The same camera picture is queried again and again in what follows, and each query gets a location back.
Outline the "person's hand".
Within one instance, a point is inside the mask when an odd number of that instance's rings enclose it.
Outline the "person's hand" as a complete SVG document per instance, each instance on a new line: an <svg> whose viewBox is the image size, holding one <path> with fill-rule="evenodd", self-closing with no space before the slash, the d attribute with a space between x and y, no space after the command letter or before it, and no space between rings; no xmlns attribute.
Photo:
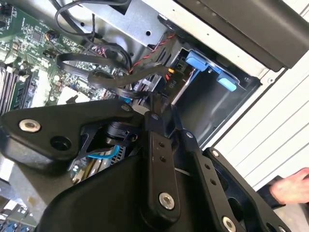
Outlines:
<svg viewBox="0 0 309 232"><path fill-rule="evenodd" d="M277 181L270 187L271 195L280 204L309 202L309 168Z"/></svg>

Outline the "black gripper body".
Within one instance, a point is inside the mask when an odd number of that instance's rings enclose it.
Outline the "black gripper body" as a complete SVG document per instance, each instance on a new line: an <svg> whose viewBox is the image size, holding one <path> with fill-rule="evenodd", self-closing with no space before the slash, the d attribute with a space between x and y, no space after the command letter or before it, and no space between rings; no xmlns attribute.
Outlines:
<svg viewBox="0 0 309 232"><path fill-rule="evenodd" d="M42 232L223 232L222 222L198 202L192 177L176 172L181 215L168 228L147 225L140 213L140 157L130 157L75 185L45 209Z"/></svg>

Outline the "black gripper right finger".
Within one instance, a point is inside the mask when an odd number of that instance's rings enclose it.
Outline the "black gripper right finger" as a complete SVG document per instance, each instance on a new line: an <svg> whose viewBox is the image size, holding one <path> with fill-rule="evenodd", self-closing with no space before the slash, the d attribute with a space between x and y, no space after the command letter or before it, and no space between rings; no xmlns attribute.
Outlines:
<svg viewBox="0 0 309 232"><path fill-rule="evenodd" d="M288 232L288 226L215 148L201 151L177 109L165 108L167 134L176 142L176 167L190 174L197 219L206 232Z"/></svg>

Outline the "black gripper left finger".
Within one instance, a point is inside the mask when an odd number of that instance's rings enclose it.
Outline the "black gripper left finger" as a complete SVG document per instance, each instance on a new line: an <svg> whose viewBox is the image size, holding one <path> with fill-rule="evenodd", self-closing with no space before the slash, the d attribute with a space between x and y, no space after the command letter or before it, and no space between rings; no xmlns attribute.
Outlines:
<svg viewBox="0 0 309 232"><path fill-rule="evenodd" d="M143 220L178 220L173 151L159 95L150 97L144 115L123 101L104 100L15 110L0 119L1 153L43 178L60 179L76 160L116 145L126 148L122 161L141 159Z"/></svg>

